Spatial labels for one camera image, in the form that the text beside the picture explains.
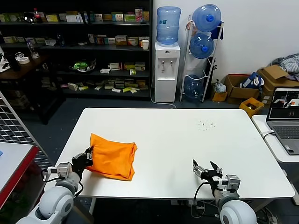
white cup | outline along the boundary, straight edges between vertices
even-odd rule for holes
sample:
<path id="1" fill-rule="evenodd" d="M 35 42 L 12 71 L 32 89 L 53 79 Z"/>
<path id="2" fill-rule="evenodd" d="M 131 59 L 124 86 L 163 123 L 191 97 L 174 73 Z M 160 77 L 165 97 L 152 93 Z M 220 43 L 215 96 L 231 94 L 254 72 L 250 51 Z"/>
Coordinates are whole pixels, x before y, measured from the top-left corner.
<path id="1" fill-rule="evenodd" d="M 143 50 L 148 50 L 149 49 L 149 44 L 150 44 L 149 40 L 142 40 L 142 49 Z"/>

black shelving unit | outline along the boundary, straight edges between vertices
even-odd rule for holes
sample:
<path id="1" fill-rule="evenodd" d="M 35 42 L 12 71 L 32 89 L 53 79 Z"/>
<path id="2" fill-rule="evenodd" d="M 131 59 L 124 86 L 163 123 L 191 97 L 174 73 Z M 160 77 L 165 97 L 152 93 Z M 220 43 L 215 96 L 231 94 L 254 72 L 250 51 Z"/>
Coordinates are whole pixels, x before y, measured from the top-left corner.
<path id="1" fill-rule="evenodd" d="M 21 37 L 41 37 L 46 36 L 56 39 L 57 33 L 61 33 L 66 41 L 66 46 L 59 45 L 46 46 L 43 44 L 36 44 L 40 54 L 48 54 L 53 58 L 55 67 L 55 74 L 62 78 L 64 83 L 66 80 L 70 82 L 76 80 L 86 81 L 91 79 L 95 82 L 115 78 L 132 78 L 142 79 L 150 86 L 152 78 L 152 0 L 86 0 L 84 4 L 75 2 L 59 2 L 59 7 L 53 5 L 48 1 L 40 2 L 8 2 L 5 6 L 0 8 L 1 13 L 15 13 L 32 11 L 33 8 L 38 8 L 40 12 L 46 14 L 64 13 L 66 11 L 93 11 L 94 13 L 109 14 L 111 12 L 129 12 L 134 11 L 136 7 L 142 7 L 144 11 L 149 11 L 149 21 L 145 22 L 115 22 L 103 21 L 92 22 L 91 24 L 77 23 L 77 22 L 44 22 L 26 23 L 26 22 L 4 22 L 0 23 L 0 30 L 3 36 L 21 36 Z M 87 34 L 107 35 L 114 37 L 116 35 L 127 36 L 149 36 L 150 46 L 148 50 L 143 50 L 139 46 L 128 45 L 97 45 L 87 44 L 79 46 L 80 41 L 88 41 Z M 25 53 L 27 46 L 25 43 L 0 43 L 0 46 L 7 52 Z M 74 61 L 86 58 L 96 58 L 97 65 L 92 72 L 80 73 L 68 70 Z M 107 68 L 109 63 L 125 63 L 125 62 L 145 62 L 145 71 L 136 71 L 136 75 L 130 75 L 129 71 L 110 71 L 109 74 L 102 74 L 100 70 Z M 111 90 L 100 89 L 99 91 L 91 89 L 85 91 L 72 91 L 63 89 L 63 93 L 67 97 L 93 97 L 93 98 L 129 98 L 129 99 L 145 99 L 149 100 L 150 91 L 142 90 L 132 94 L 115 93 Z"/>

red frame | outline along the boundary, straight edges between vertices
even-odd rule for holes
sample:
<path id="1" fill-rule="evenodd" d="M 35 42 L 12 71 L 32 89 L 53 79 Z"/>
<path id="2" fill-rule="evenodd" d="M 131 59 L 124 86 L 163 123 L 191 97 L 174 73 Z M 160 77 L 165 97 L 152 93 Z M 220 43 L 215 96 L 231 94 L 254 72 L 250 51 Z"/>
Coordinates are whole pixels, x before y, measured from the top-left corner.
<path id="1" fill-rule="evenodd" d="M 22 163 L 15 170 L 13 176 L 8 180 L 6 185 L 3 187 L 2 191 L 0 192 L 0 209 L 8 199 L 11 192 L 14 190 L 14 187 L 17 185 L 20 178 L 23 176 L 23 174 L 25 173 L 30 163 L 33 161 L 38 151 L 39 151 L 39 147 L 37 146 L 33 146 L 31 148 L 31 150 L 28 152 L 26 157 L 23 159 Z"/>

laptop keyboard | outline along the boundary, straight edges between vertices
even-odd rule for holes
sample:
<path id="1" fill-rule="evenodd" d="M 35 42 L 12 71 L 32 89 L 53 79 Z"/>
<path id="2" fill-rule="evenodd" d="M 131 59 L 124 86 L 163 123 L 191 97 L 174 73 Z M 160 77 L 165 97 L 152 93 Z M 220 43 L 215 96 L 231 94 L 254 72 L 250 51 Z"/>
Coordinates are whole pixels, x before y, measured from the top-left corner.
<path id="1" fill-rule="evenodd" d="M 274 126 L 281 139 L 299 139 L 299 126 Z"/>

orange cloth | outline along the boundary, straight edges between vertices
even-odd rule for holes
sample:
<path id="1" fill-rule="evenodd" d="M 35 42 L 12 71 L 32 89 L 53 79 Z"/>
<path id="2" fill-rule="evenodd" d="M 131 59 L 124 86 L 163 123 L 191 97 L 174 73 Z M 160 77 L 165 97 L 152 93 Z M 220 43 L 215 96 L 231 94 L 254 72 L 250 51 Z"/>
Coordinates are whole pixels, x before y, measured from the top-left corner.
<path id="1" fill-rule="evenodd" d="M 93 165 L 86 169 L 105 177 L 131 181 L 134 175 L 133 161 L 136 144 L 108 141 L 91 134 L 90 147 L 93 146 Z"/>

